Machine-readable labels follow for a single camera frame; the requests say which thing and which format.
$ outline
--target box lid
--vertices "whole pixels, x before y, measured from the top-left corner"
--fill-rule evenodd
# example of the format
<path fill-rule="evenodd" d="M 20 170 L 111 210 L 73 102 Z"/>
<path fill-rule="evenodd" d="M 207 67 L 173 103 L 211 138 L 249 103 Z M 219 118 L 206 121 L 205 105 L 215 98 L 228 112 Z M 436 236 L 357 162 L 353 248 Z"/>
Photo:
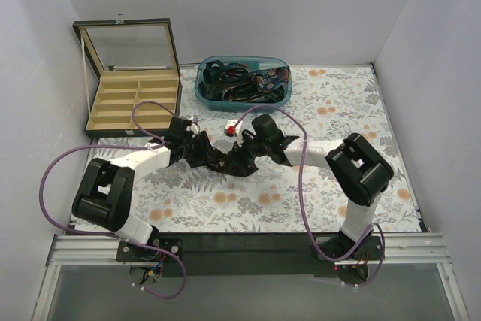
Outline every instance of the box lid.
<path fill-rule="evenodd" d="M 86 55 L 98 79 L 180 76 L 171 21 L 163 19 L 77 21 Z"/>

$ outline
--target blue basket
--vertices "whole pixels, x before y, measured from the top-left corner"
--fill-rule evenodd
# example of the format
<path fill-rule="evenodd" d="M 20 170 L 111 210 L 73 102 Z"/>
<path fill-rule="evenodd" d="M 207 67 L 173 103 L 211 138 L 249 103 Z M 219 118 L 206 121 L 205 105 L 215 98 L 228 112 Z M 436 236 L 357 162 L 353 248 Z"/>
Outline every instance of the blue basket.
<path fill-rule="evenodd" d="M 205 59 L 198 67 L 197 70 L 197 77 L 195 79 L 195 95 L 197 99 L 207 105 L 209 109 L 212 111 L 223 111 L 223 112 L 242 112 L 255 105 L 261 104 L 269 104 L 275 105 L 277 107 L 282 107 L 285 103 L 289 101 L 291 98 L 292 92 L 292 79 L 291 74 L 289 72 L 289 82 L 284 86 L 284 94 L 285 97 L 282 101 L 277 103 L 243 103 L 240 101 L 210 101 L 204 98 L 198 86 L 201 82 L 204 81 L 204 69 L 207 66 L 208 62 L 212 62 L 213 60 L 219 60 L 224 64 L 229 63 L 243 63 L 249 66 L 249 71 L 258 71 L 264 69 L 271 69 L 271 68 L 278 68 L 278 67 L 287 67 L 288 65 L 278 58 L 262 58 L 259 56 L 211 56 L 210 58 Z M 266 113 L 268 112 L 268 108 L 260 109 L 259 111 Z"/>

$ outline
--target wooden box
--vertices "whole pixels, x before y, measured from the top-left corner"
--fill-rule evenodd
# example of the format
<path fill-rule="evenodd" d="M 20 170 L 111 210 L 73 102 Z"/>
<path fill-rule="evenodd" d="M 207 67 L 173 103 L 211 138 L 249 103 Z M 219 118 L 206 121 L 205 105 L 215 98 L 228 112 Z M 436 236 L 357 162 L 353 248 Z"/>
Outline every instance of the wooden box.
<path fill-rule="evenodd" d="M 146 100 L 178 114 L 182 86 L 169 19 L 79 21 L 73 27 L 99 80 L 85 127 L 88 136 L 143 135 L 132 121 L 132 108 Z M 168 128 L 171 118 L 154 104 L 136 112 L 140 125 L 156 134 Z"/>

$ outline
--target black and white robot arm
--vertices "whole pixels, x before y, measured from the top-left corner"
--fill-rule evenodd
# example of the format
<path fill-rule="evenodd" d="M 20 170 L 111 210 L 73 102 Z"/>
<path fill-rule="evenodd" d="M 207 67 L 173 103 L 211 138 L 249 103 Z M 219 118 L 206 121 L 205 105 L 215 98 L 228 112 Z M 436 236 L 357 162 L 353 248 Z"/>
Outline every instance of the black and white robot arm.
<path fill-rule="evenodd" d="M 73 215 L 121 238 L 150 244 L 158 230 L 130 211 L 133 185 L 148 174 L 180 159 L 193 168 L 205 166 L 238 177 L 254 173 L 257 170 L 254 161 L 259 156 L 270 156 L 280 165 L 300 165 L 304 141 L 298 136 L 284 136 L 270 116 L 261 115 L 252 121 L 256 133 L 242 130 L 241 124 L 235 128 L 235 123 L 232 120 L 226 126 L 226 134 L 237 137 L 228 153 L 212 147 L 207 133 L 200 132 L 196 123 L 174 117 L 162 135 L 164 147 L 111 160 L 93 159 L 75 197 Z M 340 234 L 348 244 L 354 244 L 371 224 L 381 193 L 393 176 L 392 168 L 356 133 L 343 140 L 308 141 L 304 164 L 334 172 L 349 199 Z M 110 190 L 106 193 L 102 187 Z"/>

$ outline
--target table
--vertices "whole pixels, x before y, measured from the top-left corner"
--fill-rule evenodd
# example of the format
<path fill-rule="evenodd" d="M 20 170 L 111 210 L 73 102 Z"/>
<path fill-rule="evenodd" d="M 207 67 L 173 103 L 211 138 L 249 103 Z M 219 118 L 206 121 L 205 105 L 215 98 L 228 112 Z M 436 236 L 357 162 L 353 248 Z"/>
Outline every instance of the table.
<path fill-rule="evenodd" d="M 196 68 L 182 68 L 180 115 L 197 116 L 213 146 L 223 151 L 234 141 L 223 134 L 239 114 L 209 111 L 194 94 Z M 285 109 L 304 125 L 310 139 L 342 139 L 362 133 L 395 171 L 377 206 L 374 220 L 387 232 L 420 231 L 415 203 L 394 135 L 370 67 L 292 67 L 292 97 Z M 245 126 L 256 114 L 245 119 Z M 286 135 L 301 135 L 282 114 L 272 114 Z M 149 138 L 101 138 L 100 144 L 145 145 Z M 110 159 L 124 150 L 99 150 Z M 303 232 L 298 206 L 298 167 L 256 161 L 259 170 L 246 178 L 226 176 L 184 162 L 161 169 L 135 184 L 132 210 L 161 232 Z M 304 198 L 315 232 L 336 232 L 346 215 L 347 198 L 334 175 L 306 167 Z M 99 230 L 75 220 L 75 228 Z"/>

